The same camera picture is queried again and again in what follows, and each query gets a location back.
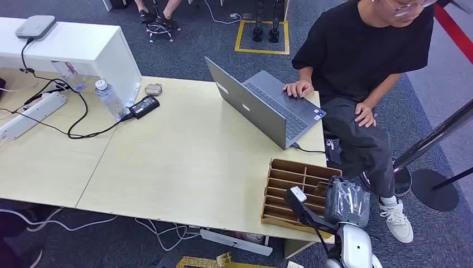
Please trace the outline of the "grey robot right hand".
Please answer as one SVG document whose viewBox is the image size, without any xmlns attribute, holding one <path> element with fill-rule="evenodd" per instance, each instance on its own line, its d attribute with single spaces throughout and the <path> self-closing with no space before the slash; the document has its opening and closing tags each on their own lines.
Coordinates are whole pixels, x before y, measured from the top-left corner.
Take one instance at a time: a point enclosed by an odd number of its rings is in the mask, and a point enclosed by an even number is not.
<svg viewBox="0 0 473 268">
<path fill-rule="evenodd" d="M 369 215 L 370 193 L 341 176 L 332 176 L 325 194 L 325 219 L 332 224 L 350 222 L 364 228 Z"/>
</svg>

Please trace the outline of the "person's left hand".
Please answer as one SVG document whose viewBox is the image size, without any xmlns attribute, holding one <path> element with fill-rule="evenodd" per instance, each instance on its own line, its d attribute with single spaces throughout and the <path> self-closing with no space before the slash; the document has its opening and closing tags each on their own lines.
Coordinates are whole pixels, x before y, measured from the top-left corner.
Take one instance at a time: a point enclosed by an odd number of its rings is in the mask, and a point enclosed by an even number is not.
<svg viewBox="0 0 473 268">
<path fill-rule="evenodd" d="M 369 128 L 377 125 L 373 113 L 373 106 L 367 102 L 361 102 L 356 105 L 355 115 L 355 123 L 359 127 Z"/>
</svg>

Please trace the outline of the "person's right hand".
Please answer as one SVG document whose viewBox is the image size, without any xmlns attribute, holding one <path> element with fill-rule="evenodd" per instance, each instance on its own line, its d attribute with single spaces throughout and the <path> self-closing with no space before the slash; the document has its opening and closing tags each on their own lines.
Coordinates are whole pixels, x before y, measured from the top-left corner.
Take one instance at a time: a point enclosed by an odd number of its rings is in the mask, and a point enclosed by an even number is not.
<svg viewBox="0 0 473 268">
<path fill-rule="evenodd" d="M 283 87 L 283 91 L 286 92 L 289 97 L 304 98 L 306 95 L 314 91 L 314 87 L 311 82 L 306 80 L 298 80 L 296 82 L 286 84 Z"/>
</svg>

